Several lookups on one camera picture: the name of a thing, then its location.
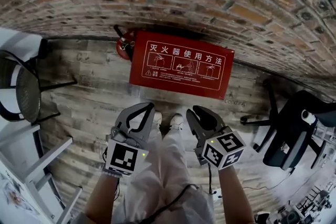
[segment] brick wall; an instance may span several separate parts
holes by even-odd
[[[236,58],[335,96],[336,0],[0,0],[0,26],[48,36],[116,36],[114,24],[173,26]]]

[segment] sleeve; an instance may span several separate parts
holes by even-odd
[[[80,213],[71,224],[96,224],[83,213]]]

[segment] office chair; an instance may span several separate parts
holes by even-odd
[[[247,122],[247,117],[240,119],[243,125],[270,126],[263,142],[254,144],[253,149],[260,152],[265,144],[274,136],[263,159],[268,166],[281,167],[283,170],[295,167],[301,160],[308,145],[316,153],[311,166],[313,169],[322,156],[326,142],[321,146],[311,138],[318,120],[326,127],[336,126],[336,103],[325,103],[307,91],[299,91],[289,98],[285,106],[278,113],[274,92],[268,80],[263,82],[267,88],[271,110],[269,119],[265,121]],[[287,144],[289,150],[285,153],[282,147]]]

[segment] white pants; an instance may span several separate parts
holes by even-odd
[[[179,130],[171,129],[164,139],[160,130],[152,130],[148,144],[144,165],[130,178],[123,201],[113,211],[112,223],[143,220],[172,202],[190,184]]]

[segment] wooden floor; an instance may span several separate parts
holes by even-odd
[[[270,105],[262,86],[264,79],[272,80],[280,107],[285,99],[279,93],[285,90],[291,94],[301,89],[295,84],[234,64],[226,99],[219,101],[130,85],[131,63],[117,55],[112,42],[55,40],[52,44],[54,52],[38,63],[42,83],[65,82],[74,76],[79,84],[43,93],[43,113],[57,109],[61,116],[42,123],[40,133],[45,148],[52,148],[67,135],[74,139],[73,144],[51,165],[64,201],[71,196],[75,186],[83,187],[74,215],[85,206],[100,175],[106,134],[110,133],[120,111],[139,102],[154,102],[156,109],[162,112],[164,122],[168,122],[176,112],[185,116],[186,110],[196,104],[208,107],[223,117],[224,122],[237,130],[248,145],[241,162],[235,165],[243,187],[270,189],[288,177],[287,171],[265,166],[262,163],[263,154],[257,154],[250,147],[252,141],[262,137],[267,128],[245,127],[239,119],[243,115],[252,119],[263,119],[268,115]],[[193,183],[208,189],[208,170],[198,164],[193,152],[196,139],[186,122],[182,135]],[[323,186],[329,182],[334,171],[332,164],[311,170],[314,158],[314,153],[307,150],[293,175],[273,189],[246,188],[253,210],[272,211],[288,200],[298,202],[311,186]],[[126,187],[127,179],[123,179],[121,196]],[[213,189],[217,187],[219,180],[217,171],[213,169]],[[221,201],[215,204],[215,212],[217,223],[223,223]]]

